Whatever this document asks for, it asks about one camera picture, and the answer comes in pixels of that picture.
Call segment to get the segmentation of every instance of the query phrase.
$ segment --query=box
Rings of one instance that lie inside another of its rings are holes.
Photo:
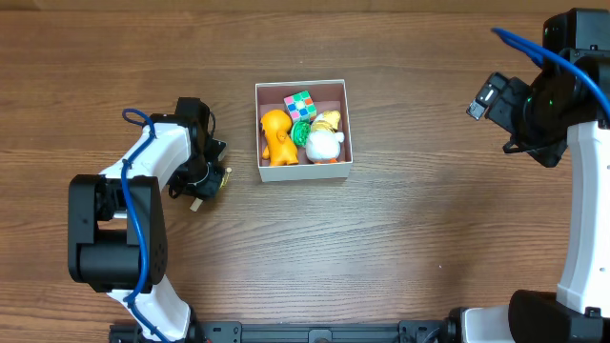
[[[317,113],[332,110],[341,113],[338,131],[345,134],[345,139],[341,143],[341,155],[338,157],[337,163],[314,164],[307,158],[305,148],[298,148],[298,165],[269,167],[270,161],[262,158],[267,141],[261,130],[260,118],[271,110],[286,111],[284,98],[301,91],[310,93]],[[256,84],[254,97],[256,99],[256,157],[258,158],[258,171],[263,182],[347,177],[349,175],[354,160],[344,80]]]

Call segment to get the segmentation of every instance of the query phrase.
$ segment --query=puzzle cube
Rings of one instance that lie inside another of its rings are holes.
[[[284,104],[293,123],[298,121],[313,121],[316,116],[314,101],[308,91],[284,98]]]

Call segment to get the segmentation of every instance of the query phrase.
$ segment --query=wood grain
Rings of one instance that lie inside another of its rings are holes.
[[[222,10],[261,12],[562,12],[608,7],[605,0],[0,0],[0,10]]]
[[[394,322],[552,291],[570,157],[503,155],[506,133],[465,114],[490,72],[537,74],[489,28],[539,40],[552,14],[0,13],[0,341],[104,342],[129,319],[67,273],[68,184],[139,136],[123,108],[178,96],[213,109],[234,169],[197,213],[163,195],[168,275],[201,319]],[[254,84],[333,78],[350,177],[262,184]]]

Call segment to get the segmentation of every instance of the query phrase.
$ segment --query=orange plush toy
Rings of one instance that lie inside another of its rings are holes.
[[[298,164],[296,145],[288,134],[293,126],[290,116],[282,110],[273,110],[265,113],[260,122],[267,138],[263,158],[271,159],[270,166]]]

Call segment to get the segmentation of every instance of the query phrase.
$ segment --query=black metal base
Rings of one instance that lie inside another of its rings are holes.
[[[251,325],[239,322],[199,324],[212,343],[433,343],[442,320],[405,320],[398,324]],[[111,343],[149,343],[137,325],[112,325]]]

